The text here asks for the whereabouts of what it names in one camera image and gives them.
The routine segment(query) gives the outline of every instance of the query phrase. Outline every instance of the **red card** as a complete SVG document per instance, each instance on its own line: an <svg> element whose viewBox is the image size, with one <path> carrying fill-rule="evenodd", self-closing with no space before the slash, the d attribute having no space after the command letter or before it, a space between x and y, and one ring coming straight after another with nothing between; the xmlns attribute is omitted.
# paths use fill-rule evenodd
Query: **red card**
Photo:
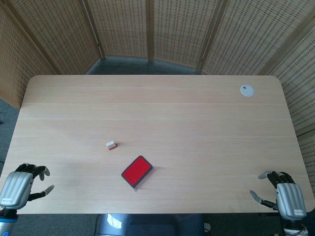
<svg viewBox="0 0 315 236"><path fill-rule="evenodd" d="M150 172L152 165L144 159L143 156L138 156L122 173L122 177L135 188L137 184Z"/></svg>

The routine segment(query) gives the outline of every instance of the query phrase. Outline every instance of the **gray carpet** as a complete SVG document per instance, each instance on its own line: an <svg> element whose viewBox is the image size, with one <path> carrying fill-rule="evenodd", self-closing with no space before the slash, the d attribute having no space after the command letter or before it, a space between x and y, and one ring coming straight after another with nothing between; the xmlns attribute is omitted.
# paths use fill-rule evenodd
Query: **gray carpet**
<svg viewBox="0 0 315 236"><path fill-rule="evenodd" d="M192 68L145 59L108 57L99 60L88 74L195 74ZM5 161L12 138L18 111L0 100L0 161ZM36 214L20 215L13 231L14 236L93 236L95 214ZM282 225L278 215L259 214L204 214L205 222L211 224L213 236L268 236L280 233ZM309 213L304 223L310 235L315 212Z"/></svg>

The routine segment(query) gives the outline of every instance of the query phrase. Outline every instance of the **wooden table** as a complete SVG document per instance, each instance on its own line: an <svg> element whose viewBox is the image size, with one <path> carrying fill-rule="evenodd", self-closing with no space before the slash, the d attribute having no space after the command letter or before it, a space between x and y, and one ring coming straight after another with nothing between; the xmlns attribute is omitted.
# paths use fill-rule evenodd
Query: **wooden table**
<svg viewBox="0 0 315 236"><path fill-rule="evenodd" d="M256 93L244 97L242 84ZM114 140L118 147L107 150ZM121 177L139 155L156 167L137 192ZM47 197L20 213L268 212L258 174L311 186L280 82L271 76L36 76L29 82L0 186L21 163L46 165Z"/></svg>

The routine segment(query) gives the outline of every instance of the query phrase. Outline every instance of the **small block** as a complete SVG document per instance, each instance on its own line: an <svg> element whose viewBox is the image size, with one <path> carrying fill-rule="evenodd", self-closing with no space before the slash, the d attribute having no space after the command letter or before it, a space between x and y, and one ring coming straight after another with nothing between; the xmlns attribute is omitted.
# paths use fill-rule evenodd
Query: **small block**
<svg viewBox="0 0 315 236"><path fill-rule="evenodd" d="M117 144L114 141L110 141L106 144L106 146L109 150L112 150L117 147Z"/></svg>

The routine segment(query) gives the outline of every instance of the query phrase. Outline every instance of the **rattan panel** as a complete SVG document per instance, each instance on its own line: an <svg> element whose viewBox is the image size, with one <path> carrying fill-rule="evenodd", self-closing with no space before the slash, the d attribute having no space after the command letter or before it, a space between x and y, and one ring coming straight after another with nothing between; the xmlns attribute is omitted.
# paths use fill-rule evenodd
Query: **rattan panel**
<svg viewBox="0 0 315 236"><path fill-rule="evenodd" d="M300 138L299 145L315 196L315 134L306 138Z"/></svg>
<svg viewBox="0 0 315 236"><path fill-rule="evenodd" d="M9 0L62 74L84 74L98 59L78 0Z"/></svg>
<svg viewBox="0 0 315 236"><path fill-rule="evenodd" d="M197 66L216 0L154 0L156 59Z"/></svg>
<svg viewBox="0 0 315 236"><path fill-rule="evenodd" d="M271 72L282 84L296 132L315 125L315 27Z"/></svg>
<svg viewBox="0 0 315 236"><path fill-rule="evenodd" d="M204 71L257 74L314 6L314 0L230 0Z"/></svg>
<svg viewBox="0 0 315 236"><path fill-rule="evenodd" d="M88 0L106 55L147 56L145 0Z"/></svg>
<svg viewBox="0 0 315 236"><path fill-rule="evenodd" d="M29 79L53 72L1 7L0 42L0 90L13 105L19 106Z"/></svg>

